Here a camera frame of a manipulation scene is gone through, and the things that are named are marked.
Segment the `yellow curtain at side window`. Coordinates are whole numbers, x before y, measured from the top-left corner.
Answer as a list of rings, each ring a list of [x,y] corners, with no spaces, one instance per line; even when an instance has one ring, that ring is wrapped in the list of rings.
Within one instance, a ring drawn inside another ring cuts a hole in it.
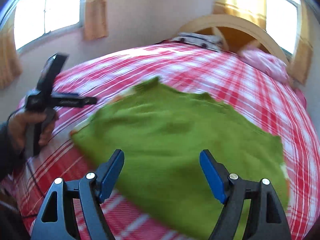
[[[85,0],[83,31],[88,41],[108,37],[107,0]]]

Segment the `yellow curtain behind headboard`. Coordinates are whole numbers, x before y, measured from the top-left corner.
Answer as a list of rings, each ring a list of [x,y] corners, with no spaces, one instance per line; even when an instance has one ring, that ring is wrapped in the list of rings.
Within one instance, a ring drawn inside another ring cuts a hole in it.
[[[266,29],[266,0],[215,0],[213,14],[243,18]]]

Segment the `pink pillow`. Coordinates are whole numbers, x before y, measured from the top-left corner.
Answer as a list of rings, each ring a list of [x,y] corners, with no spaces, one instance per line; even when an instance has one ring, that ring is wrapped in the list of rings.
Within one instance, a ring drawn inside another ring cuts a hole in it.
[[[289,83],[286,64],[281,59],[265,53],[258,48],[247,48],[238,54],[240,59],[253,68],[263,72],[272,79],[283,83]]]

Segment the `yellow curtain right of window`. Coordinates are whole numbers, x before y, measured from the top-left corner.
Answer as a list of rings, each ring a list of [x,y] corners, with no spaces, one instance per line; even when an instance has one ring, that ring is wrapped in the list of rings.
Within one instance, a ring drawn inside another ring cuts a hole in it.
[[[312,11],[304,0],[301,0],[298,9],[297,39],[295,51],[291,59],[290,73],[293,79],[305,85],[313,57]]]

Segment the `cream wooden headboard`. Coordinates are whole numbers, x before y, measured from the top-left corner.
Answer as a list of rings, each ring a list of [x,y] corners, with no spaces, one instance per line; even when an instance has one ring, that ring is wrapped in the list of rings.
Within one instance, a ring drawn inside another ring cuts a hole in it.
[[[256,24],[240,17],[225,14],[201,16],[184,24],[179,31],[221,36],[224,50],[234,53],[247,45],[257,45],[289,66],[289,61],[275,40]]]

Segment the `grey white folded blanket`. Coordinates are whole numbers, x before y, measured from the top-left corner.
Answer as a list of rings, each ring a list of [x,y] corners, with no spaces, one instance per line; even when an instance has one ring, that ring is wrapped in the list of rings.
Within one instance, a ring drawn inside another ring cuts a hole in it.
[[[222,38],[216,35],[180,32],[176,37],[170,39],[170,42],[180,42],[212,51],[221,51],[223,49]]]

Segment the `window behind bed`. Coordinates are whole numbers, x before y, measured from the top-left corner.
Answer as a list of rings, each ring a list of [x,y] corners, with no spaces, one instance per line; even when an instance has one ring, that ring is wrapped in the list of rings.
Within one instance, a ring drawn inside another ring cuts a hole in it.
[[[300,0],[266,0],[266,32],[289,54],[296,47]]]

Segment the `red white plaid bedspread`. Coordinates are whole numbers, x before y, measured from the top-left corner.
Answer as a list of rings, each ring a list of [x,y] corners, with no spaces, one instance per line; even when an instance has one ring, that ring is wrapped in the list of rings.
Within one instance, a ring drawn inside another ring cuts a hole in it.
[[[183,92],[207,92],[258,127],[281,137],[290,183],[287,219],[292,238],[302,239],[319,217],[319,138],[290,87],[244,64],[234,54],[162,43],[82,63],[62,72],[54,89],[96,96],[103,105],[123,90],[155,76]],[[16,199],[27,230],[33,226],[42,195],[56,177],[73,180],[87,172],[88,165],[74,148],[69,133],[95,109],[58,109],[59,120],[48,146],[3,180]]]

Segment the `side window with grey frame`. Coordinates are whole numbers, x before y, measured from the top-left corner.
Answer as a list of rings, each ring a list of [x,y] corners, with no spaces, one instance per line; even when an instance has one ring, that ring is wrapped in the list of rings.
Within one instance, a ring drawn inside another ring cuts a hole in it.
[[[15,47],[18,50],[79,22],[80,0],[19,0],[14,16]]]

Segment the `green orange striped knit sweater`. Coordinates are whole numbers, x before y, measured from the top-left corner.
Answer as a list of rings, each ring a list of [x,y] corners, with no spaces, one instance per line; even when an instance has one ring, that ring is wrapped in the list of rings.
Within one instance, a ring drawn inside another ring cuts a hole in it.
[[[162,224],[195,239],[209,237],[222,209],[201,170],[202,150],[243,179],[269,179],[282,206],[289,202],[279,136],[207,93],[182,93],[158,78],[99,109],[71,138],[94,165],[122,150],[118,191]]]

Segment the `pink cloth beside bed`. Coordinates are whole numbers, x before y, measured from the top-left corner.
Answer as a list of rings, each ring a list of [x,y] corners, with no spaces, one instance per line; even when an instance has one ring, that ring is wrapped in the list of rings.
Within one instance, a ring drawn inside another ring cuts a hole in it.
[[[294,93],[296,94],[297,98],[299,99],[304,109],[307,109],[307,101],[303,92],[299,88],[295,88]]]

